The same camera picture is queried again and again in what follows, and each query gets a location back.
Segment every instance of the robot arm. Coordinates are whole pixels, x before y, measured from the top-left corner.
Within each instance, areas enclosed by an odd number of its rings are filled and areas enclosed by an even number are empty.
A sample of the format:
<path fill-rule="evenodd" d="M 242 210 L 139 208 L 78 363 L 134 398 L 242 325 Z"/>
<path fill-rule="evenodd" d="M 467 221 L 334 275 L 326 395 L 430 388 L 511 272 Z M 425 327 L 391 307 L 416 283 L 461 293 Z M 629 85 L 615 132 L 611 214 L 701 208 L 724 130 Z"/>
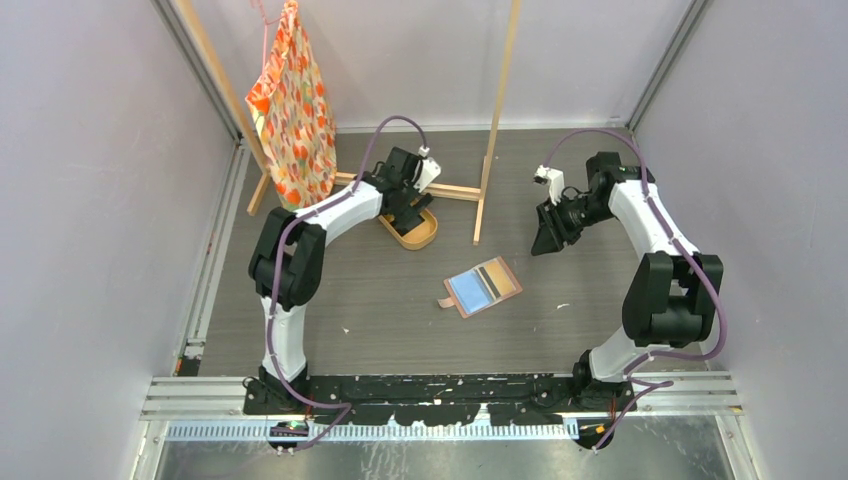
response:
<path fill-rule="evenodd" d="M 256 293 L 262 297 L 263 311 L 269 312 L 272 302 L 276 303 L 275 315 L 266 318 L 266 322 L 276 322 L 271 341 L 287 382 L 301 374 L 305 376 L 304 315 L 307 303 L 321 283 L 325 247 L 359 223 L 379 215 L 392 215 L 392 226 L 401 234 L 415 228 L 421 222 L 419 213 L 432 201 L 430 194 L 422 195 L 422 192 L 440 173 L 432 158 L 424 158 L 426 154 L 426 150 L 414 155 L 394 148 L 375 173 L 363 175 L 355 191 L 351 184 L 317 205 L 293 212 L 277 207 L 268 214 L 248 273 L 256 282 Z M 272 299 L 275 260 L 283 229 L 313 210 L 318 213 L 295 226 L 287 245 L 282 247 L 280 289 L 277 298 Z M 277 377 L 267 351 L 262 367 L 261 377 Z"/>
<path fill-rule="evenodd" d="M 715 313 L 706 289 L 671 244 L 646 202 L 641 169 L 622 166 L 617 153 L 600 152 L 586 161 L 586 174 L 588 192 L 578 191 L 567 197 L 567 189 L 560 186 L 556 191 L 551 189 L 550 198 L 536 207 L 539 230 L 531 254 L 560 251 L 565 244 L 577 242 L 585 227 L 614 217 L 624 226 L 641 260 L 622 306 L 622 327 L 575 364 L 578 390 L 593 382 L 623 382 L 624 368 L 645 352 L 683 348 L 706 340 Z M 649 195 L 669 219 L 654 178 L 650 172 L 647 175 Z M 553 184 L 561 178 L 562 173 L 553 169 L 540 167 L 536 172 L 539 183 Z M 723 273 L 721 260 L 716 255 L 702 254 L 673 221 L 668 220 L 668 224 L 674 238 L 699 262 L 718 290 Z M 682 293 L 672 292 L 674 285 Z"/>

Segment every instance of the wooden floor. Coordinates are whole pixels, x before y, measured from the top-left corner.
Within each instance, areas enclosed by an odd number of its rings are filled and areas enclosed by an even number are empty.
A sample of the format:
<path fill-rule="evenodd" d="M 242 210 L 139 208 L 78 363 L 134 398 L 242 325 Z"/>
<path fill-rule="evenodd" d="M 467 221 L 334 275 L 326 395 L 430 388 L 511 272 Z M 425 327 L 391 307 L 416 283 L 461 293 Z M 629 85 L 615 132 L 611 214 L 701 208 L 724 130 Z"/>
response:
<path fill-rule="evenodd" d="M 327 249 L 321 288 L 309 303 L 305 352 L 315 374 L 565 372 L 586 349 L 603 343 L 621 324 L 621 303 L 637 259 L 624 229 L 607 221 L 584 231 L 573 247 L 530 256 L 535 206 L 547 190 L 533 173 L 562 130 L 503 131 L 492 167 L 479 246 L 471 245 L 476 203 L 437 198 L 432 244 L 410 252 L 377 220 L 363 223 Z M 339 135 L 340 171 L 356 171 L 369 135 Z M 439 183 L 479 186 L 488 132 L 428 135 L 442 167 Z M 383 134 L 369 169 L 392 146 L 417 151 L 417 134 Z M 584 134 L 567 142 L 554 166 L 566 184 L 586 187 L 584 163 L 598 151 L 635 157 L 615 139 Z M 251 164 L 212 312 L 202 375 L 251 375 L 264 349 L 263 312 L 247 265 L 267 213 L 278 205 L 273 189 L 255 217 L 245 213 L 259 179 Z M 502 256 L 524 291 L 471 318 L 442 310 L 445 278 Z M 702 369 L 666 361 L 656 368 Z"/>

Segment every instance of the orange patterned fabric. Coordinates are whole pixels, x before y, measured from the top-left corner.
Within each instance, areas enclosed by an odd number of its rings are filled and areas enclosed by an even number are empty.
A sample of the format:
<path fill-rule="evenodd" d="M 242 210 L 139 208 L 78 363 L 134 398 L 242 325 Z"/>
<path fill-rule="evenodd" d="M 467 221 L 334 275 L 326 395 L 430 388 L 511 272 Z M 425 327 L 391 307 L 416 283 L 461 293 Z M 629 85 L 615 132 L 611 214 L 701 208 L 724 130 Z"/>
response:
<path fill-rule="evenodd" d="M 318 203 L 333 187 L 336 123 L 325 94 L 297 2 L 288 1 L 262 75 L 246 98 L 287 209 Z"/>

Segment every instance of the wooden frame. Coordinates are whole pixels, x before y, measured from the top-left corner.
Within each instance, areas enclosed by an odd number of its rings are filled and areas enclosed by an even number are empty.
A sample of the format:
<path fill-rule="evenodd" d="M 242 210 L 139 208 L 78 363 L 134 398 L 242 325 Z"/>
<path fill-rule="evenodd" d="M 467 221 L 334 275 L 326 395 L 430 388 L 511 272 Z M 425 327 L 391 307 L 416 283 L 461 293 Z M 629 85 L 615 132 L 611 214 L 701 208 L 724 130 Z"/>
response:
<path fill-rule="evenodd" d="M 230 78 L 227 76 L 224 66 L 218 57 L 209 35 L 203 26 L 203 22 L 197 16 L 197 11 L 194 9 L 192 0 L 174 0 L 174 6 L 183 20 L 186 32 L 195 43 L 203 62 L 209 69 L 209 72 L 215 81 L 218 89 L 221 91 L 230 113 L 236 121 L 236 124 L 241 129 L 247 141 L 247 146 L 250 148 L 253 158 L 262 170 L 262 178 L 256 185 L 253 196 L 250 199 L 250 204 L 247 207 L 247 213 L 256 215 L 259 210 L 259 204 L 262 203 L 262 198 L 265 196 L 265 191 L 268 189 L 268 184 L 271 183 L 271 176 L 265 167 L 265 153 L 262 151 L 262 146 L 259 143 L 259 137 L 256 135 L 253 123 L 247 118 L 247 114 L 242 108 L 241 100 L 236 95 Z M 509 14 L 509 26 L 506 36 L 506 47 L 504 48 L 503 63 L 501 65 L 500 81 L 498 84 L 498 94 L 495 100 L 495 112 L 492 116 L 492 128 L 489 131 L 489 143 L 486 148 L 486 156 L 483 157 L 483 173 L 480 179 L 480 188 L 463 187 L 458 185 L 445 185 L 440 183 L 431 184 L 427 188 L 427 192 L 436 197 L 451 198 L 455 200 L 466 200 L 477 202 L 477 218 L 474 223 L 473 244 L 477 245 L 480 242 L 480 231 L 483 224 L 483 207 L 485 206 L 486 190 L 489 186 L 489 173 L 492 168 L 492 156 L 495 151 L 495 140 L 498 134 L 498 122 L 500 120 L 501 108 L 503 107 L 504 93 L 506 92 L 506 82 L 509 76 L 509 64 L 512 57 L 512 44 L 515 41 L 516 25 L 518 23 L 518 13 L 521 7 L 521 0 L 512 0 L 512 7 Z M 347 185 L 353 181 L 354 174 L 338 172 L 336 174 L 336 185 Z"/>

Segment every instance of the white wall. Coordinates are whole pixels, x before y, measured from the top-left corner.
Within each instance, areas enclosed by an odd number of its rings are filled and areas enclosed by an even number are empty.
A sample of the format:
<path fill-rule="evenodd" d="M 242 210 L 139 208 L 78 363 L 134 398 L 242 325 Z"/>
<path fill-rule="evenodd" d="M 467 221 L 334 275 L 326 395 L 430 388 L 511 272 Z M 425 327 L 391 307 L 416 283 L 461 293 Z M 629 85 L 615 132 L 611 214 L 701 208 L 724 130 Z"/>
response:
<path fill-rule="evenodd" d="M 147 0 L 0 15 L 0 478 L 126 478 L 232 150 Z"/>
<path fill-rule="evenodd" d="M 665 204 L 725 263 L 769 479 L 845 478 L 848 3 L 714 2 L 638 130 Z"/>
<path fill-rule="evenodd" d="M 265 0 L 268 15 L 283 3 Z M 625 122 L 688 3 L 525 0 L 501 124 Z M 249 0 L 194 4 L 246 94 L 261 71 L 258 11 Z M 491 122 L 510 0 L 303 0 L 300 9 L 340 127 L 393 113 L 435 126 Z"/>

